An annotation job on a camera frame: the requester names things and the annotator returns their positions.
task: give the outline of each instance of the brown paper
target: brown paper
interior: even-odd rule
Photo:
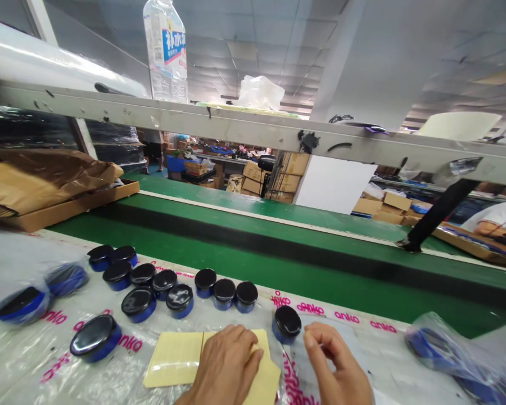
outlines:
[[[108,186],[124,171],[76,150],[0,149],[0,217],[23,215]]]

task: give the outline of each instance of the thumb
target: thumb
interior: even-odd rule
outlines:
[[[332,370],[328,367],[326,355],[311,332],[304,333],[304,345],[319,385],[334,379]]]

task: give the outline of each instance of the ceiling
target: ceiling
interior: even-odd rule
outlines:
[[[500,114],[495,129],[506,121],[506,84],[476,83],[506,71],[506,0],[480,0],[475,5],[474,14],[460,22],[402,130],[419,129],[431,115],[448,111]]]
[[[245,75],[265,75],[285,89],[284,103],[309,106],[282,109],[309,115],[347,1],[175,0],[186,27],[189,98],[222,102],[239,94]],[[46,2],[148,63],[144,0]]]

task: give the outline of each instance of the person's arm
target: person's arm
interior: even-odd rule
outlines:
[[[304,344],[317,376],[322,405],[373,405],[367,375],[335,328],[320,322],[307,325]],[[328,359],[336,372],[328,367]]]

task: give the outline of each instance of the hand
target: hand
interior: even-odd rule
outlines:
[[[317,376],[322,405],[372,405],[364,371],[337,330],[320,322],[305,327],[304,344]],[[336,366],[328,367],[327,358]]]
[[[257,337],[243,325],[229,325],[206,341],[193,387],[176,405],[241,405],[259,370],[263,350],[251,353]]]

